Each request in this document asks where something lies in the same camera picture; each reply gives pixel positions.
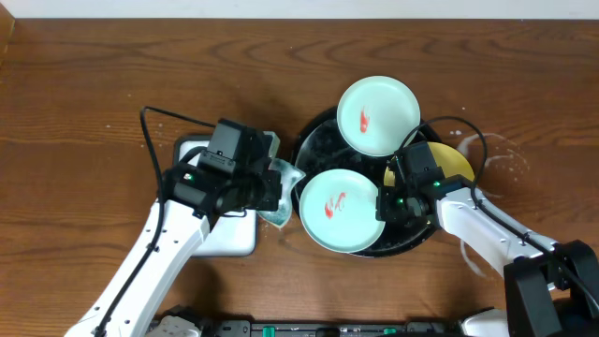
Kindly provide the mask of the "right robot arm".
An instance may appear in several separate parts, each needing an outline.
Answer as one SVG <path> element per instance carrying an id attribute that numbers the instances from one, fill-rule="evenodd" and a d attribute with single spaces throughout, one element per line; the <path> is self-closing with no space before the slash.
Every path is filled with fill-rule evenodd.
<path id="1" fill-rule="evenodd" d="M 580 240 L 559 243 L 525 227 L 462 176 L 382 186 L 376 216 L 438 227 L 469 245 L 504 279 L 505 310 L 462 319 L 463 336 L 595 336 L 598 258 Z"/>

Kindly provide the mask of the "yellow plate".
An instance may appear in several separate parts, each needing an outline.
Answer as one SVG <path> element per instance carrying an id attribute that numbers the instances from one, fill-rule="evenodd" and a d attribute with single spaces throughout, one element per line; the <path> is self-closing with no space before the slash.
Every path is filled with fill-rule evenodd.
<path id="1" fill-rule="evenodd" d="M 458 175 L 462 176 L 468 181 L 472 181 L 475 178 L 475 173 L 471 164 L 458 150 L 440 142 L 426 142 L 428 142 L 431 147 L 431 151 L 436 163 L 443 169 L 445 174 L 444 179 Z M 389 167 L 384 173 L 383 186 L 394 186 L 394 175 L 389 170 Z"/>

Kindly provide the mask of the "green sponge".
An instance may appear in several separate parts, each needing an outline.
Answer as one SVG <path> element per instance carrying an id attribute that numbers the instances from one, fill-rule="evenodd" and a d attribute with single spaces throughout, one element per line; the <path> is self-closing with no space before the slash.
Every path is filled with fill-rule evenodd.
<path id="1" fill-rule="evenodd" d="M 268 151 L 268 158 L 270 159 L 269 170 L 274 170 L 280 174 L 282 191 L 281 196 L 278 198 L 278 209 L 276 211 L 258 211 L 257 214 L 263 220 L 281 229 L 291 219 L 293 212 L 291 193 L 293 188 L 306 174 L 284 159 L 277 157 L 280 139 L 274 132 L 264 131 L 263 134 L 266 140 L 270 141 Z"/>

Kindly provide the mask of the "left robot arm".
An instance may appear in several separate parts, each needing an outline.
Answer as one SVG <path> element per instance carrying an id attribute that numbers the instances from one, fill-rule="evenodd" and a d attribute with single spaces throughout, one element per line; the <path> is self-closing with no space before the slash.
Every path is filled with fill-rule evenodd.
<path id="1" fill-rule="evenodd" d="M 157 199 L 133 248 L 70 336 L 141 336 L 187 260 L 222 217 L 275 212 L 281 174 L 278 137 L 218 125 L 198 147 L 158 174 Z"/>

